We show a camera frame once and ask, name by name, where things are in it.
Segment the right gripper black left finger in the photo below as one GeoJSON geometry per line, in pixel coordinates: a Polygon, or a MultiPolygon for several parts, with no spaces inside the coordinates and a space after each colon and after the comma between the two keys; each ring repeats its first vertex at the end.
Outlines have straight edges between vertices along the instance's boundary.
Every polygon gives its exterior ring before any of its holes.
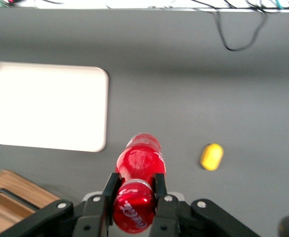
{"type": "Polygon", "coordinates": [[[112,173],[101,194],[87,199],[83,214],[75,225],[74,237],[107,237],[109,226],[113,224],[113,201],[120,187],[119,173],[112,173]]]}

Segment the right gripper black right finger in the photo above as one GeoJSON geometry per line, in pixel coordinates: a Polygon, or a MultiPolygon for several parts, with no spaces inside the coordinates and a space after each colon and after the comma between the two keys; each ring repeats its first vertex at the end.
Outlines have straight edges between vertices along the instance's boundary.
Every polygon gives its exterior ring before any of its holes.
{"type": "Polygon", "coordinates": [[[165,175],[155,174],[156,214],[152,223],[153,237],[178,237],[178,198],[167,193],[165,175]]]}

